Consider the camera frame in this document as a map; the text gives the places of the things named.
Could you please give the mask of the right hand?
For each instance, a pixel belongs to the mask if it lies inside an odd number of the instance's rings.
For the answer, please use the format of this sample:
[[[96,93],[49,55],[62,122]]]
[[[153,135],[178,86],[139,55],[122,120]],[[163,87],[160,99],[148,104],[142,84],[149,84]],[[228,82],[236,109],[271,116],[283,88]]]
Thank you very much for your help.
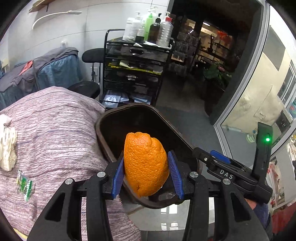
[[[268,222],[269,222],[269,210],[268,205],[266,203],[257,203],[250,199],[245,199],[251,209],[254,211],[258,219],[260,220],[262,226],[264,228],[267,228]]]

